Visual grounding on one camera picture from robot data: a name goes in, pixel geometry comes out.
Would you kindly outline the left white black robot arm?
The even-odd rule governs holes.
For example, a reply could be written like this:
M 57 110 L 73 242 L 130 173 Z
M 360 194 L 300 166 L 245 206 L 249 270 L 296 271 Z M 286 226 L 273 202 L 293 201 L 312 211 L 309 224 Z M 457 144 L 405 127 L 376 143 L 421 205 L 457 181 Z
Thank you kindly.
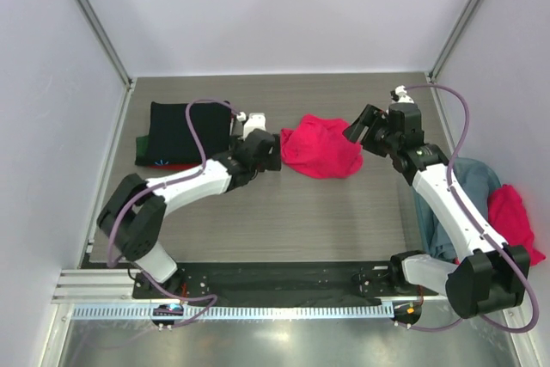
M 280 136 L 255 129 L 229 150 L 195 168 L 144 180 L 127 175 L 103 206 L 96 224 L 107 236 L 107 254 L 140 269 L 138 282 L 164 297 L 183 292 L 185 275 L 159 241 L 164 218 L 183 206 L 246 186 L 257 174 L 279 171 Z

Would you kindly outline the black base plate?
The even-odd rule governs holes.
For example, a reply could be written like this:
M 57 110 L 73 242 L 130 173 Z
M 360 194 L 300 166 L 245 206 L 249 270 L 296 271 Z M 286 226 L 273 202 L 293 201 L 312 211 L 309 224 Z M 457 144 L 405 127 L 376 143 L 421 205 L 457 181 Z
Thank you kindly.
M 389 263 L 375 261 L 180 263 L 164 288 L 177 295 L 217 295 L 231 308 L 340 308 L 381 300 L 432 298 L 425 287 L 394 284 Z

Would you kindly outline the black t shirt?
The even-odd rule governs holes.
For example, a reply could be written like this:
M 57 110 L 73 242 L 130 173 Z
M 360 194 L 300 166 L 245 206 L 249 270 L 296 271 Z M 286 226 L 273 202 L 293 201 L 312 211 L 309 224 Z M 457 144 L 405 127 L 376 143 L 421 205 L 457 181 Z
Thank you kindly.
M 184 170 L 198 166 L 201 156 L 189 127 L 202 144 L 206 158 L 229 149 L 233 113 L 219 103 L 150 104 L 150 128 L 136 138 L 134 164 L 146 168 Z

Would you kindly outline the pink t shirt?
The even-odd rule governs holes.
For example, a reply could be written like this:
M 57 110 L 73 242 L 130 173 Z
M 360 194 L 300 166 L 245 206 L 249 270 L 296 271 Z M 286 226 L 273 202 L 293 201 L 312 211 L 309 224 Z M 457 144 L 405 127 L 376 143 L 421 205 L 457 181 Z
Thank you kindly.
M 461 184 L 464 193 L 483 217 L 511 246 L 525 247 L 530 265 L 536 266 L 546 255 L 535 248 L 535 234 L 519 192 L 511 185 L 491 186 L 486 181 L 468 180 Z
M 282 128 L 281 158 L 284 165 L 315 179 L 345 179 L 364 165 L 362 148 L 346 139 L 350 124 L 343 119 L 302 117 L 294 129 Z

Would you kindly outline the left aluminium frame post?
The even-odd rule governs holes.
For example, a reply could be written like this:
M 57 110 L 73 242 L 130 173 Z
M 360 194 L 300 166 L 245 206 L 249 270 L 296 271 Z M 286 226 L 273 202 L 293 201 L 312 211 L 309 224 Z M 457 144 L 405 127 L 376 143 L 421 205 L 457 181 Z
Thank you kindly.
M 99 42 L 103 52 L 106 54 L 108 61 L 117 73 L 119 79 L 128 89 L 131 87 L 131 76 L 128 74 L 119 54 L 115 51 L 114 45 L 110 40 L 105 28 L 103 27 L 99 16 L 96 14 L 92 3 L 89 0 L 75 0 L 77 7 L 81 10 L 82 15 L 87 21 L 91 31 Z

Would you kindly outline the right aluminium frame post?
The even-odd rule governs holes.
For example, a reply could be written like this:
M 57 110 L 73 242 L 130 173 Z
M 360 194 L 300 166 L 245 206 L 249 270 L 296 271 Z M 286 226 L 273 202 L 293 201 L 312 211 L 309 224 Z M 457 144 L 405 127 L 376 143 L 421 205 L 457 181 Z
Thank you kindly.
M 461 37 L 465 34 L 469 24 L 473 21 L 475 14 L 479 10 L 484 0 L 467 0 L 464 7 L 461 9 L 454 26 L 452 27 L 449 36 L 443 44 L 443 48 L 437 55 L 434 65 L 426 73 L 429 81 L 436 81 L 441 75 L 444 66 L 447 64 L 453 51 L 457 47 Z

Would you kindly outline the aluminium frame post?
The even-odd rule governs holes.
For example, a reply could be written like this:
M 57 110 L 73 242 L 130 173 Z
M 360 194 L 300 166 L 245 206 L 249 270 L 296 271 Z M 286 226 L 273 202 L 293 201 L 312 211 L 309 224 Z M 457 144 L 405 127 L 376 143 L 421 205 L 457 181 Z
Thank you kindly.
M 131 76 L 128 74 L 119 54 L 115 51 L 114 45 L 110 40 L 105 28 L 103 27 L 99 16 L 96 14 L 92 3 L 89 0 L 75 0 L 77 7 L 81 10 L 82 15 L 87 21 L 91 31 L 99 42 L 103 52 L 106 54 L 108 61 L 117 73 L 119 79 L 128 89 L 131 87 Z
M 464 7 L 461 9 L 454 26 L 452 27 L 449 36 L 443 44 L 443 48 L 437 55 L 434 65 L 426 73 L 429 81 L 436 81 L 441 75 L 444 66 L 447 64 L 453 51 L 457 47 L 461 37 L 465 34 L 469 24 L 473 21 L 475 14 L 479 10 L 484 0 L 467 0 Z

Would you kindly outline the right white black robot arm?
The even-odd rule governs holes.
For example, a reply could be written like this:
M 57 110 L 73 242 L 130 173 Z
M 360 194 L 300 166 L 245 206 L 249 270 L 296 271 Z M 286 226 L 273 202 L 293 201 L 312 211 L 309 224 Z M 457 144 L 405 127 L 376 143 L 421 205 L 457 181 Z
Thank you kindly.
M 344 135 L 369 153 L 391 158 L 394 169 L 436 215 L 455 250 L 455 264 L 419 251 L 392 256 L 387 274 L 392 291 L 403 295 L 421 285 L 446 297 L 462 319 L 535 299 L 526 248 L 511 246 L 477 211 L 444 153 L 424 141 L 415 103 L 400 101 L 386 111 L 368 105 Z

